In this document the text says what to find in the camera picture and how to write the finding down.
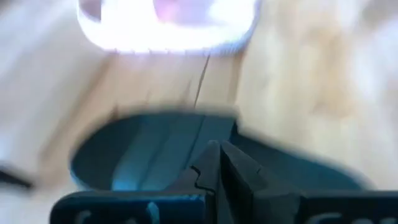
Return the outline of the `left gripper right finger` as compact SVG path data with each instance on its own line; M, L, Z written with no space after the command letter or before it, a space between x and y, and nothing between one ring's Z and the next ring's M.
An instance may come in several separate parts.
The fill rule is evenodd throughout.
M262 166L229 142L221 143L221 178L235 223L254 222L254 193L265 189Z

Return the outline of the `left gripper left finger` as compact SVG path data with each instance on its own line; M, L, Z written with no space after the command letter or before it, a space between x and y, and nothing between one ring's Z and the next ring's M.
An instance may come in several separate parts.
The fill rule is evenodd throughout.
M207 143L204 151L174 182L174 190L190 194L177 209L176 223L216 223L221 146Z

